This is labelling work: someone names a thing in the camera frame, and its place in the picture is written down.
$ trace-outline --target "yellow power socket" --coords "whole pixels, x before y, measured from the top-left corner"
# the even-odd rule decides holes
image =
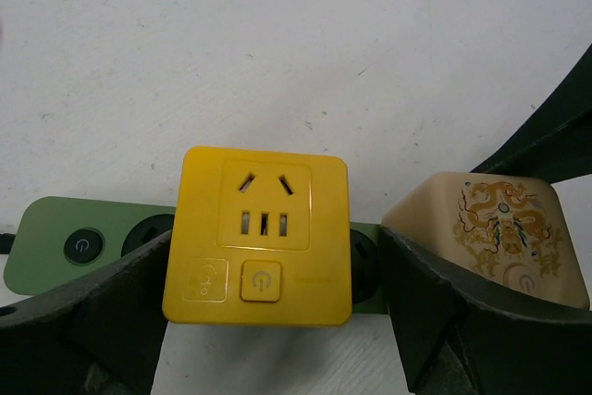
[[[352,314],[351,273],[340,159],[189,150],[166,272],[169,321],[339,326]]]

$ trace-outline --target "power strip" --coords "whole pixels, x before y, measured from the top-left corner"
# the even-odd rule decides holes
[[[173,228],[175,207],[48,196],[27,208],[4,271],[15,293],[37,295],[79,278]],[[376,252],[379,225],[351,223],[353,311],[386,314]]]

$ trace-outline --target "two-prong socket hole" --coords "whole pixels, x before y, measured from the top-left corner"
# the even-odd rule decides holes
[[[279,183],[281,184],[281,186],[283,187],[284,191],[286,192],[286,194],[288,196],[291,196],[292,194],[294,194],[294,191],[292,190],[292,188],[289,185],[288,180],[286,179],[285,176],[282,175],[277,179],[279,180]],[[247,192],[249,187],[251,187],[251,185],[253,184],[254,180],[255,180],[255,175],[253,173],[250,173],[249,176],[247,176],[247,178],[240,185],[239,191],[241,193]],[[248,235],[250,226],[251,226],[251,212],[243,211],[242,218],[240,221],[240,233],[243,235]],[[262,212],[261,213],[261,221],[259,224],[259,234],[261,236],[267,236],[268,232],[269,232],[269,214]],[[279,215],[279,236],[288,236],[288,215],[286,215],[284,213]]]

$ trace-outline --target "white table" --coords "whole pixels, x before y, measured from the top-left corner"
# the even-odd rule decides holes
[[[340,156],[351,218],[377,222],[496,151],[592,40],[592,0],[0,0],[0,18],[0,231],[46,195],[174,205],[197,144]],[[589,178],[558,190],[590,286]],[[386,316],[170,325],[153,392],[407,393]]]

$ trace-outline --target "beige socket power button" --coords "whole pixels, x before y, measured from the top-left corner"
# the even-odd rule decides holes
[[[503,274],[503,283],[512,290],[518,290],[530,296],[542,296],[543,282],[535,271],[523,264],[512,264]]]

